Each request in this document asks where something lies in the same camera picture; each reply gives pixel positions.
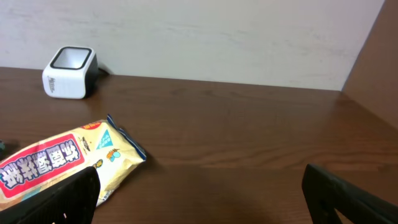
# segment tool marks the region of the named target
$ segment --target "blue triangle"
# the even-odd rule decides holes
[[[111,136],[109,135],[109,131],[106,130],[104,135],[101,138],[101,141],[98,143],[97,149],[101,149],[104,147],[113,146]]]

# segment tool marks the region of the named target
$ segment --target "yellow snack package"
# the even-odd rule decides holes
[[[117,128],[112,117],[25,147],[0,163],[0,211],[76,172],[96,168],[101,190],[97,206],[146,160],[144,150]]]

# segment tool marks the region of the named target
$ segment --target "white device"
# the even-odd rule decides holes
[[[88,47],[62,47],[43,71],[44,91],[57,98],[82,99],[98,76],[95,51]]]

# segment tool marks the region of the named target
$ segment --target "wooden tabletop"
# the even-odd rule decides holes
[[[0,68],[0,139],[25,147],[110,113],[149,154],[93,223],[311,223],[312,162],[398,204],[398,132],[337,91],[111,76],[84,100]]]

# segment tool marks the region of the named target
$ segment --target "red label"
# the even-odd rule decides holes
[[[85,159],[73,134],[31,147],[0,164],[0,189],[11,198],[77,165]]]
[[[92,129],[96,129],[101,125],[100,121],[96,121],[90,124],[86,124],[84,126],[82,126],[81,128],[86,129],[86,130],[92,130]]]

